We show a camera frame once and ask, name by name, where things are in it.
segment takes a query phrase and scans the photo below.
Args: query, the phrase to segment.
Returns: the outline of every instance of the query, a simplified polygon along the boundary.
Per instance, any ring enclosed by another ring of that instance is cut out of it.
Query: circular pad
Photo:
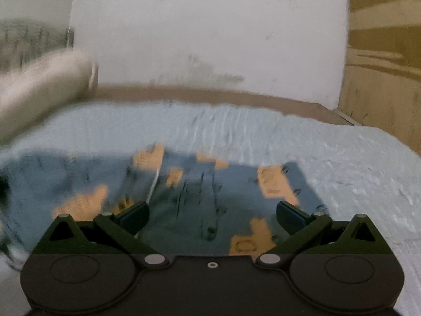
[[[99,262],[88,255],[67,255],[51,265],[51,275],[63,283],[82,283],[99,271]]]
[[[404,282],[393,254],[317,254],[303,252],[290,276],[313,302],[339,311],[373,311],[395,303]]]
[[[74,313],[99,308],[116,300],[131,285],[132,259],[111,247],[110,254],[33,254],[21,274],[27,298],[41,309]]]
[[[340,283],[359,284],[374,274],[373,265],[358,256],[342,255],[330,259],[325,269],[327,274]]]

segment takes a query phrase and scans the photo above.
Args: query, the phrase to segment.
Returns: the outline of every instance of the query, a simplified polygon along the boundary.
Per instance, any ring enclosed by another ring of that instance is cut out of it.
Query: wall stain
[[[296,10],[296,9],[298,9],[298,4],[297,4],[297,0],[277,0],[277,1],[280,1],[280,2],[283,2],[283,1],[287,1],[287,3],[288,3],[288,6],[294,11],[294,10]]]
[[[231,73],[216,73],[215,68],[199,59],[198,56],[187,57],[184,67],[177,76],[160,75],[158,79],[150,80],[150,86],[180,85],[195,88],[233,88],[244,82],[245,78]]]

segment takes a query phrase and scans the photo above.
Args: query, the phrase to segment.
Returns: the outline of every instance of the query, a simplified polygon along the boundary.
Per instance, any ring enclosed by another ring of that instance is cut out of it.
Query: wooden panel
[[[421,0],[350,0],[339,109],[421,154]]]
[[[232,90],[208,90],[186,87],[163,87],[148,85],[98,86],[94,96],[98,101],[142,102],[180,101],[187,103],[232,104],[266,108],[311,118],[334,125],[351,125],[348,121],[331,112],[319,103],[301,102],[281,97],[263,96]]]

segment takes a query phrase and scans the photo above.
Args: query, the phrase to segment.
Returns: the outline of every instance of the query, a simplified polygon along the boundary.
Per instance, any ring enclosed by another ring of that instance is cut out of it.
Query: metal screw
[[[217,268],[219,265],[218,263],[211,261],[210,263],[208,263],[208,267],[209,268]]]
[[[159,265],[165,262],[165,257],[161,254],[149,254],[146,255],[145,262],[149,265]]]
[[[266,253],[260,256],[260,261],[266,265],[273,265],[279,263],[281,258],[277,254]]]

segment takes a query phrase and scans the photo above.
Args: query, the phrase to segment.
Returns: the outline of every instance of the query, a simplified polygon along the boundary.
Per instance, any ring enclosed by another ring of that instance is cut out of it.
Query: dark surface
[[[276,220],[290,235],[294,235],[306,227],[312,218],[302,210],[282,201],[276,207]]]
[[[144,202],[115,216],[115,223],[131,235],[136,235],[148,221],[149,206]]]
[[[88,223],[58,217],[24,266],[22,289],[34,309],[59,314],[398,315],[391,307],[403,271],[369,217],[300,217],[309,224],[269,251],[280,256],[278,263],[178,256],[156,266],[144,260],[156,251],[119,227],[114,215]]]

